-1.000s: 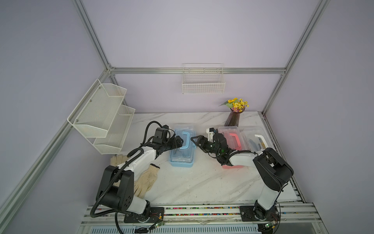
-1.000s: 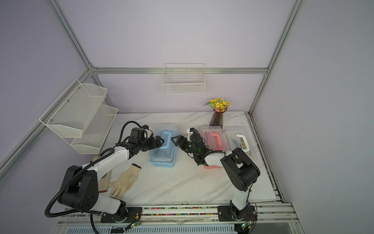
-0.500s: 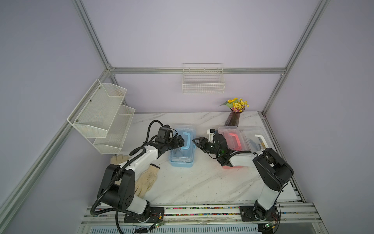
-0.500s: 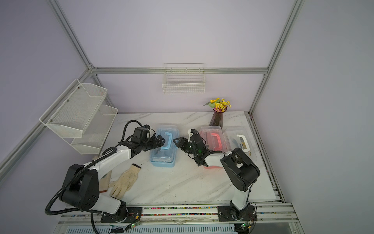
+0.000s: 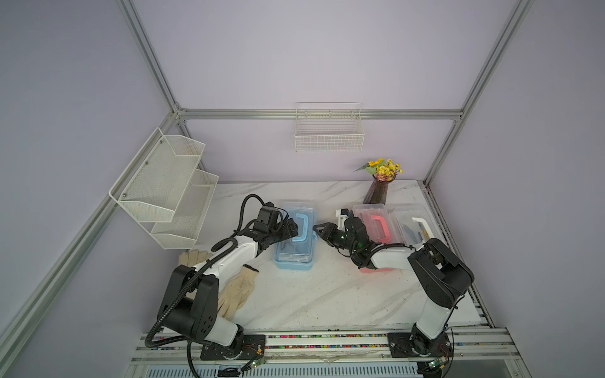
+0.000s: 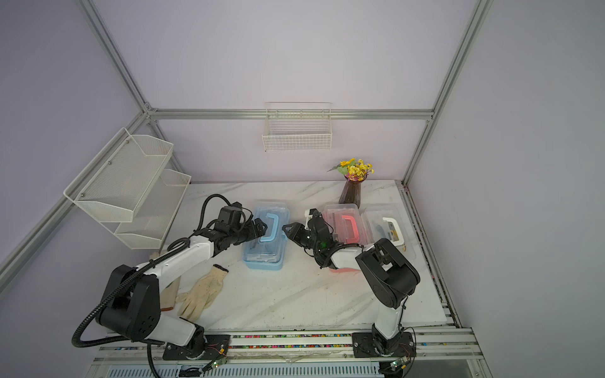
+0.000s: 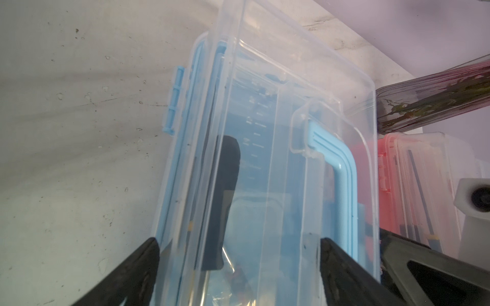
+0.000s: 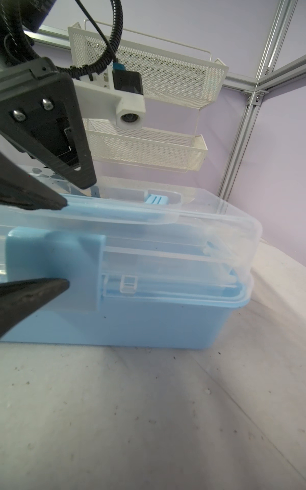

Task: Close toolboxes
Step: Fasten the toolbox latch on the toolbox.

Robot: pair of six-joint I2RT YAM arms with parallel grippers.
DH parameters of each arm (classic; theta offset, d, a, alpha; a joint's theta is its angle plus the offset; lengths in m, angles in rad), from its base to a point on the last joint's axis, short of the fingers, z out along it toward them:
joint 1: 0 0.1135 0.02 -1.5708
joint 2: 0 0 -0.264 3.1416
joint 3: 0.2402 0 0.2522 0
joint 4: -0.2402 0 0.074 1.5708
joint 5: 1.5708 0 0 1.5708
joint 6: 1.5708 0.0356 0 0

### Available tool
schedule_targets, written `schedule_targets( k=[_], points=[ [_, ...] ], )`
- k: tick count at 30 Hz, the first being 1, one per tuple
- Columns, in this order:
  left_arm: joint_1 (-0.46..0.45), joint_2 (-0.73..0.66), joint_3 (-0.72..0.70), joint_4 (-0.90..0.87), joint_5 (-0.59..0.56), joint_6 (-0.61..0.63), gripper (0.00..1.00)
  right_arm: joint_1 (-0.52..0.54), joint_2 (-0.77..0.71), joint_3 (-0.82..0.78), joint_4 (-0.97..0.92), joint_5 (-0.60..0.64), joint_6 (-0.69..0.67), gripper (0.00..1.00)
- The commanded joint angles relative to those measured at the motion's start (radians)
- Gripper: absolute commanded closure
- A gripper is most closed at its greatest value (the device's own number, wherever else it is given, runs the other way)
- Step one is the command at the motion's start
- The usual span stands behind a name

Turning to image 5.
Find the blue tiered toolbox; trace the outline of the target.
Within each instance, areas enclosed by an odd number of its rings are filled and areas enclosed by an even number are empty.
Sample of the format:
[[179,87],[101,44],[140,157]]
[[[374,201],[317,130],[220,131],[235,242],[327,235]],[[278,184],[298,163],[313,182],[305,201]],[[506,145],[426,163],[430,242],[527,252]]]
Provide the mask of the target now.
[[298,226],[298,235],[279,242],[273,252],[279,269],[308,271],[314,264],[314,249],[318,239],[313,226],[317,211],[313,203],[284,202],[283,208]]

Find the pink toolbox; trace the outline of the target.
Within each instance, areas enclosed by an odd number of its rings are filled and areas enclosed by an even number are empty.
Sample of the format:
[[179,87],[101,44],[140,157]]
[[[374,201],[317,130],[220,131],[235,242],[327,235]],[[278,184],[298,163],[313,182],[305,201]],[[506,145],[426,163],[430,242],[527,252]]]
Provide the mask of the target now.
[[350,257],[362,272],[405,269],[408,249],[383,204],[356,205],[352,210]]

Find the clear white toolbox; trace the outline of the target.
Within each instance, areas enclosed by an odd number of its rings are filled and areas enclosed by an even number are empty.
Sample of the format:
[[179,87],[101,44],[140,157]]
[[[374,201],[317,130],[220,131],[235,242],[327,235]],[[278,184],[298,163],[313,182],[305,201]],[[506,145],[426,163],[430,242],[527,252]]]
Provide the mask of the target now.
[[428,210],[420,204],[395,206],[389,213],[405,244],[417,246],[429,239],[441,237]]

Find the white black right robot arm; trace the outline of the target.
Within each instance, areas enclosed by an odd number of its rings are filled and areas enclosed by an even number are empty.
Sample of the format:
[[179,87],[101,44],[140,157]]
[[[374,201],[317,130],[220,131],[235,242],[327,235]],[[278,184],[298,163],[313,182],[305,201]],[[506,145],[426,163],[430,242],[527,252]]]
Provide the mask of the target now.
[[358,269],[410,270],[416,275],[427,300],[410,332],[388,334],[392,357],[452,356],[449,321],[474,283],[474,274],[444,242],[431,238],[419,249],[404,243],[374,242],[362,220],[351,214],[343,228],[326,222],[313,230],[329,246],[346,250],[345,256]]

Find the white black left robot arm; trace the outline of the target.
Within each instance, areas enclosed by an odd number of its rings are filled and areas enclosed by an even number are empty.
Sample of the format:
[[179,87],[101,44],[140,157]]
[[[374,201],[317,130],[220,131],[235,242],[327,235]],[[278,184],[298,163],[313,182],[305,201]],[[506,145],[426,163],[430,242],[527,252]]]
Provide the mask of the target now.
[[241,352],[242,326],[219,313],[219,294],[246,269],[249,262],[274,244],[299,234],[299,226],[285,209],[261,202],[255,219],[244,224],[243,203],[239,224],[231,236],[213,245],[214,256],[192,267],[173,270],[148,332],[145,346],[155,348],[178,341],[213,344],[231,355]]

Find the robot base rail plate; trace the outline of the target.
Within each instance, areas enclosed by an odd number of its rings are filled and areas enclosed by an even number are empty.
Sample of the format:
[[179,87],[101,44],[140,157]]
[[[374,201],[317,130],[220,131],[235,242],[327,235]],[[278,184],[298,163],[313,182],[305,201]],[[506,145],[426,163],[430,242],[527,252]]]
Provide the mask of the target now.
[[200,358],[208,346],[139,343],[127,377],[529,377],[507,329],[453,327],[431,357],[404,357],[389,330],[263,332],[244,358]]

